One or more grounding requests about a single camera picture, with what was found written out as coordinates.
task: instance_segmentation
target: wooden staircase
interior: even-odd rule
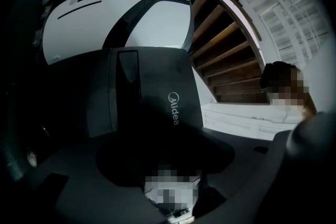
[[[244,24],[222,0],[191,0],[190,59],[217,102],[269,103],[259,82],[264,64]]]

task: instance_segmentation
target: midea logo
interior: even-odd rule
[[[174,120],[174,125],[178,125],[178,111],[177,111],[177,102],[179,101],[180,97],[177,94],[177,92],[171,92],[168,94],[168,100],[170,102],[170,106],[172,109],[172,114],[173,114],[173,120]]]

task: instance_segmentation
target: white wall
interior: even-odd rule
[[[203,125],[223,133],[273,140],[300,121],[298,112],[285,112],[271,105],[207,104],[202,106]]]
[[[304,79],[318,111],[336,110],[336,39],[330,33],[317,55],[305,66]]]
[[[209,88],[207,87],[207,85],[205,85],[205,83],[200,78],[200,76],[197,74],[194,68],[193,68],[193,72],[194,72],[194,77],[196,81],[199,102],[201,103],[201,106],[205,104],[209,104],[209,103],[216,103],[217,102],[216,99],[214,98]]]

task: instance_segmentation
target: pixelated area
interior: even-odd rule
[[[178,176],[176,170],[153,170],[145,177],[144,193],[157,207],[167,215],[182,209],[192,210],[198,199],[198,183],[201,172],[192,176]]]
[[[279,74],[266,89],[272,105],[278,106],[294,106],[299,109],[309,96],[308,82],[295,68]]]

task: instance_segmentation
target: wooden beam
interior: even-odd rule
[[[204,6],[206,2],[207,0],[195,0],[193,7],[192,7],[194,18],[196,17],[196,15],[199,13],[199,11],[201,10],[201,8]]]
[[[247,92],[239,94],[218,95],[220,103],[262,103],[269,104],[265,92]]]
[[[194,33],[193,43],[198,39],[210,26],[211,24],[217,20],[223,13],[224,9],[218,5],[214,8],[214,10],[209,14],[208,17],[201,23],[198,29]]]
[[[228,82],[235,82],[245,79],[252,79],[261,76],[261,70],[259,64],[255,63],[254,65],[243,67],[229,73],[220,74],[215,77],[208,78],[209,85],[214,87],[222,85]]]
[[[202,64],[201,66],[198,66],[196,68],[198,70],[200,70],[200,69],[203,69],[205,67],[208,67],[208,66],[210,66],[210,65],[212,65],[212,64],[214,64],[214,63],[216,63],[220,60],[223,60],[224,58],[226,58],[226,57],[228,57],[228,56],[230,56],[230,55],[232,55],[232,54],[234,54],[234,53],[236,53],[236,52],[238,52],[238,51],[240,51],[240,50],[242,50],[242,49],[244,49],[248,46],[249,46],[249,43],[247,41],[245,41],[242,44],[232,48],[231,50],[226,51],[225,53],[223,53],[221,55],[218,55],[217,57],[213,58],[212,60],[210,60],[208,62],[205,62],[204,64]]]
[[[240,80],[216,86],[214,88],[216,95],[239,94],[246,92],[258,92],[260,88],[260,77],[253,79]]]
[[[255,58],[249,58],[249,59],[245,59],[243,61],[240,61],[238,63],[236,63],[234,66],[229,66],[229,67],[221,67],[218,68],[216,70],[211,70],[207,73],[203,72],[203,77],[204,78],[210,78],[210,77],[214,77],[220,74],[225,74],[234,70],[237,70],[239,68],[243,68],[243,67],[248,67],[251,66],[255,63],[257,63],[258,61]]]
[[[238,25],[236,24],[236,22],[233,22],[228,27],[226,27],[222,32],[220,32],[217,36],[211,39],[207,44],[201,47],[198,51],[193,53],[190,56],[190,59],[194,60],[196,57],[205,53],[207,50],[214,47],[218,42],[220,42],[222,39],[224,39],[225,37],[227,37],[228,35],[230,35],[233,31],[237,29],[238,29]]]

